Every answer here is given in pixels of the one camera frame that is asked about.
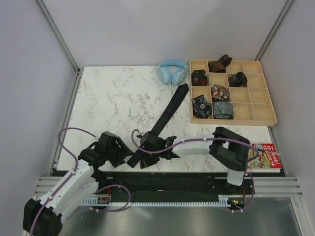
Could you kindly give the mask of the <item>dark blue striped tie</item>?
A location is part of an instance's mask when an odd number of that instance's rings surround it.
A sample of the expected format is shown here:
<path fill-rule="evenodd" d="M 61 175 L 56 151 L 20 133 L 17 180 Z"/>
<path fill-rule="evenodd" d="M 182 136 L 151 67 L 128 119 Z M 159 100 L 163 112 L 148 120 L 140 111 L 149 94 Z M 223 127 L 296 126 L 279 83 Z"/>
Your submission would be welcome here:
<path fill-rule="evenodd" d="M 185 96 L 187 95 L 189 91 L 188 84 L 183 84 L 177 87 L 175 93 L 173 94 L 169 104 L 163 111 L 162 115 L 158 119 L 158 121 L 155 123 L 153 128 L 149 131 L 152 134 L 155 134 L 159 137 L 160 133 L 164 129 L 164 127 L 168 124 L 168 122 L 171 120 L 181 103 L 183 102 Z M 157 151 L 147 151 L 143 148 L 138 148 L 135 154 L 127 161 L 127 164 L 130 167 L 135 167 L 137 163 L 140 163 L 140 151 L 150 153 L 150 154 L 156 154 Z"/>

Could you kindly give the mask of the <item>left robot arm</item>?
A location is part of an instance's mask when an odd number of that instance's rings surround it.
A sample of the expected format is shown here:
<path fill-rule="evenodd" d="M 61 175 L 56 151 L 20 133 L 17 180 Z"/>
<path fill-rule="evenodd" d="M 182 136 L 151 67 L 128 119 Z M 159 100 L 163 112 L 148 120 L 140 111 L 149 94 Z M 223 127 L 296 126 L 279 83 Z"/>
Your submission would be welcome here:
<path fill-rule="evenodd" d="M 24 206 L 23 229 L 31 236 L 57 236 L 72 212 L 91 194 L 108 188 L 106 175 L 99 168 L 109 161 L 114 167 L 134 153 L 122 139 L 103 132 L 98 141 L 82 150 L 74 167 L 40 199 L 29 199 Z"/>

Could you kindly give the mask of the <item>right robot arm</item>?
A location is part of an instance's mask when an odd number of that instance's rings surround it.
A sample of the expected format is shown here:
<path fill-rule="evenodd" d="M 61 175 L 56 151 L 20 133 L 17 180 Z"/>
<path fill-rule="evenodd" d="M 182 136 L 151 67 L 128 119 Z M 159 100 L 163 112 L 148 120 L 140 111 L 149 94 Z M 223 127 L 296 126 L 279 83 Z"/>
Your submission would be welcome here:
<path fill-rule="evenodd" d="M 162 139 L 147 132 L 141 137 L 138 149 L 165 159 L 189 155 L 212 156 L 227 168 L 225 187 L 235 194 L 243 188 L 251 147 L 250 141 L 243 136 L 227 128 L 216 127 L 213 133 L 200 137 L 172 136 Z"/>

